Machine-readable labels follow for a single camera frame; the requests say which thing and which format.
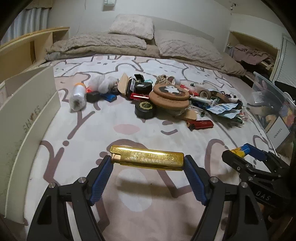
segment pink patterned sheet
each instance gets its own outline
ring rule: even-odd
[[[102,55],[66,59],[51,63],[61,101],[61,108],[40,143],[28,182],[25,202],[25,230],[29,230],[37,205],[50,182],[73,183],[97,167],[111,145],[177,151],[190,154],[198,166],[222,181],[238,184],[236,171],[222,162],[221,154],[245,143],[272,150],[259,123],[250,116],[242,128],[227,121],[212,119],[214,128],[190,131],[184,121],[158,113],[150,120],[134,114],[134,105],[118,96],[109,103],[87,103],[79,112],[70,112],[68,93],[73,84],[88,81],[100,74],[120,78],[143,74],[153,82],[166,74],[183,84],[202,83],[208,88],[233,93],[246,100],[227,81],[226,75],[174,60],[135,56]],[[252,165],[267,170],[261,162],[247,158]],[[67,204],[74,240],[81,240],[73,210]],[[92,207],[94,216],[107,241],[180,241],[190,240],[204,211],[183,172],[150,170],[114,165],[114,170],[99,202]],[[225,204],[216,240],[225,229],[228,205]]]

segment pillow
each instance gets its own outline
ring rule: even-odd
[[[204,38],[173,31],[157,30],[154,39],[161,56],[200,61],[218,69],[224,66],[219,51],[210,41]]]
[[[135,36],[123,34],[81,34],[73,36],[68,40],[60,40],[55,42],[51,47],[46,48],[47,53],[66,52],[70,49],[86,47],[86,46],[114,46],[146,49],[145,40]]]
[[[119,14],[109,28],[110,34],[126,34],[141,39],[153,39],[153,22],[151,18],[136,14]]]

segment cork coaster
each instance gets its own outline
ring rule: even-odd
[[[157,95],[153,91],[150,92],[149,99],[155,105],[165,109],[169,109],[169,110],[185,109],[190,104],[189,100],[184,100],[184,101],[171,100],[171,99],[163,98],[162,96]]]
[[[189,92],[173,85],[158,84],[153,87],[153,91],[166,99],[184,101],[189,99]]]

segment fluffy pillow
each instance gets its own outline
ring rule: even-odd
[[[126,34],[141,39],[153,39],[153,22],[151,18],[136,14],[119,14],[109,28],[110,34]]]
[[[154,39],[161,56],[200,61],[218,69],[224,66],[219,51],[210,41],[204,38],[173,31],[157,30]]]

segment yellow object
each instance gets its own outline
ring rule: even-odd
[[[234,154],[238,155],[239,157],[244,158],[247,154],[241,149],[242,149],[241,147],[238,147],[238,148],[235,148],[230,151],[233,152]]]
[[[120,165],[160,170],[182,171],[184,154],[159,150],[147,150],[113,145],[110,148],[112,162]]]

